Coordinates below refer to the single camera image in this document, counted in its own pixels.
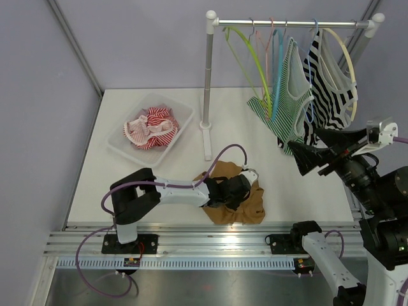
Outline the brown tank top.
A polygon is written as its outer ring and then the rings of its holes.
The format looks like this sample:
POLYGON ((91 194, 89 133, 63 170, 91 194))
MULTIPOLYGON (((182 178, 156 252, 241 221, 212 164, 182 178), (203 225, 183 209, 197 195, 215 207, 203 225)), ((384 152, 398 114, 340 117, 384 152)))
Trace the brown tank top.
MULTIPOLYGON (((233 162, 218 161, 210 174, 210 178, 226 177, 227 179, 238 175, 242 168, 233 162)), ((203 211, 214 224, 260 224, 265 218, 263 207, 264 189, 256 181, 247 199, 235 210, 221 205, 217 208, 203 207, 203 211)))

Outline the green striped tank top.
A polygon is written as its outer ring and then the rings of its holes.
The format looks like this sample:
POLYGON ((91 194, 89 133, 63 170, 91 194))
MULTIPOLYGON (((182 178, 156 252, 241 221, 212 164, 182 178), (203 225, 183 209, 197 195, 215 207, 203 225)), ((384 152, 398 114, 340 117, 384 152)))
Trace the green striped tank top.
POLYGON ((296 41, 290 37, 283 58, 280 85, 275 85, 270 95, 278 98, 275 119, 269 119, 265 107, 258 98, 248 100, 249 108, 277 137, 279 147, 286 155, 292 155, 289 142, 303 143, 306 108, 313 102, 311 85, 306 79, 296 41))

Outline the red striped tank top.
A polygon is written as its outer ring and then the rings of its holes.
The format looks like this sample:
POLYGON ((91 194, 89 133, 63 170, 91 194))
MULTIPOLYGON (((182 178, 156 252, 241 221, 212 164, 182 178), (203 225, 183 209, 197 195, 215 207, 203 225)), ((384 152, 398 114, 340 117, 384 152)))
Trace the red striped tank top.
POLYGON ((180 125, 175 116, 155 113, 127 120, 123 135, 137 149, 149 150, 154 147, 167 147, 178 135, 180 125))

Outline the pink hanger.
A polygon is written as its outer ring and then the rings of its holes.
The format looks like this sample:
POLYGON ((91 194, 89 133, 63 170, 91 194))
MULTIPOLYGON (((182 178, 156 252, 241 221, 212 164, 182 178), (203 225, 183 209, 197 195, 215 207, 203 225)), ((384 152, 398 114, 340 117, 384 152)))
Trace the pink hanger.
POLYGON ((269 75, 269 60, 268 60, 268 57, 269 57, 269 49, 271 47, 271 40, 272 40, 272 36, 273 36, 273 31, 274 31, 273 18, 270 17, 269 21, 271 22, 271 24, 270 24, 271 29, 270 29, 270 34, 269 34, 269 37, 268 37, 267 41, 263 41, 262 34, 261 34, 260 30, 255 31, 257 54, 258 55, 260 54, 260 52, 259 52, 260 47, 263 48, 263 51, 265 53, 265 80, 266 80, 267 85, 270 84, 270 82, 269 82, 269 79, 270 79, 269 76, 270 75, 269 75))

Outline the green hanger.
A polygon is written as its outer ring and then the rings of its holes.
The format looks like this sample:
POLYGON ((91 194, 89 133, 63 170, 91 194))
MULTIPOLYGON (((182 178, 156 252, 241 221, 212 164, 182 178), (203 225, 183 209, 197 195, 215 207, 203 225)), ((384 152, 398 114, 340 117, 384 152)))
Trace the green hanger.
POLYGON ((235 58, 236 62, 238 63, 242 73, 244 74, 245 79, 247 80, 248 84, 250 85, 250 88, 255 94, 255 97, 261 101, 261 105, 264 107, 266 110, 266 117, 271 119, 273 115, 273 110, 272 110, 272 99, 270 97, 270 91, 269 91, 269 86, 266 81, 266 76, 263 71, 263 68, 261 66, 261 63, 258 58, 258 54, 256 53, 255 49, 252 47, 250 41, 244 36, 244 34, 238 30, 236 27, 232 25, 227 25, 222 29, 224 33, 224 39, 225 42, 227 43, 227 46, 229 47, 231 53, 233 54, 233 57, 235 58), (232 33, 235 33, 245 44, 247 50, 249 51, 252 60, 255 63, 255 66, 258 71, 259 78, 261 80, 261 93, 262 96, 258 94, 258 92, 255 89, 254 83, 251 80, 249 73, 245 70, 244 65, 242 64, 237 52, 233 48, 233 45, 230 43, 230 36, 232 33))

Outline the pink tank top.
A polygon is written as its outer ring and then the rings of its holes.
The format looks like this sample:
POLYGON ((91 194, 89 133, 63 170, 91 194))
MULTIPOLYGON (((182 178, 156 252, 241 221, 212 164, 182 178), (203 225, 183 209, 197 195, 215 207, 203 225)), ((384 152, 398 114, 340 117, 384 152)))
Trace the pink tank top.
POLYGON ((148 108, 142 108, 140 111, 136 113, 135 118, 137 119, 141 115, 148 116, 150 114, 155 113, 165 113, 166 115, 173 116, 173 110, 171 108, 168 108, 167 106, 153 106, 148 108))

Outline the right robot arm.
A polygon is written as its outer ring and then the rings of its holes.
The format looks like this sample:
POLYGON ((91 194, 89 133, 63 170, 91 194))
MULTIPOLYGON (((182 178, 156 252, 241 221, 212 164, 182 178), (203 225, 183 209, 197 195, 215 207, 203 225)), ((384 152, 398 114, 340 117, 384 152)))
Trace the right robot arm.
POLYGON ((374 159, 373 151, 397 140, 397 128, 315 132, 326 148, 288 145, 301 175, 316 167, 319 175, 336 173, 366 210, 369 217, 359 225, 367 252, 367 284, 349 273, 315 221, 293 225, 290 247, 313 259, 332 291, 334 305, 407 305, 407 167, 380 176, 365 159, 374 159))

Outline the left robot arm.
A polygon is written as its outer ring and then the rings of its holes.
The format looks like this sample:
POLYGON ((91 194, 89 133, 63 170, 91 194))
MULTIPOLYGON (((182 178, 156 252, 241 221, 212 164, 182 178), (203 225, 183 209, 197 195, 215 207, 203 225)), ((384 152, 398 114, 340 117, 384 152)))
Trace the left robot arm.
POLYGON ((132 253, 138 245, 138 221, 158 205, 237 209, 249 198, 257 181, 258 173, 253 169, 240 170, 229 179, 205 175, 196 181, 174 181, 155 176, 150 168, 142 168, 112 184, 101 200, 105 207, 105 201, 111 198, 115 246, 119 249, 104 253, 132 253))

